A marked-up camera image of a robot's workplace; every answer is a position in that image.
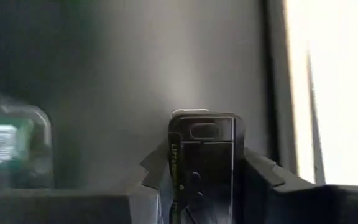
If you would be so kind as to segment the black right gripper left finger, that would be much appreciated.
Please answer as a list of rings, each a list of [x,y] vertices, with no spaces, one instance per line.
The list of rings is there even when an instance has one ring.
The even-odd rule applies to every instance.
[[[109,167],[88,189],[0,193],[0,224],[168,224],[168,141],[139,164]]]

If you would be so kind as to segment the clear plastic bin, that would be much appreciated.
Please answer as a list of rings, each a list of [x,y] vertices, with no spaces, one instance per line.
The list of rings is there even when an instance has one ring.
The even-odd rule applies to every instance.
[[[50,148],[51,181],[53,187],[53,152],[52,152],[52,126],[49,117],[39,107],[19,101],[10,96],[0,94],[0,116],[9,118],[28,118],[42,128],[45,142]]]

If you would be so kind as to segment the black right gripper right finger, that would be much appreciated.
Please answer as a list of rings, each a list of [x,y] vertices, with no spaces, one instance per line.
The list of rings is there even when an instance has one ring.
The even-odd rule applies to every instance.
[[[358,224],[357,185],[312,184],[244,150],[243,224]]]

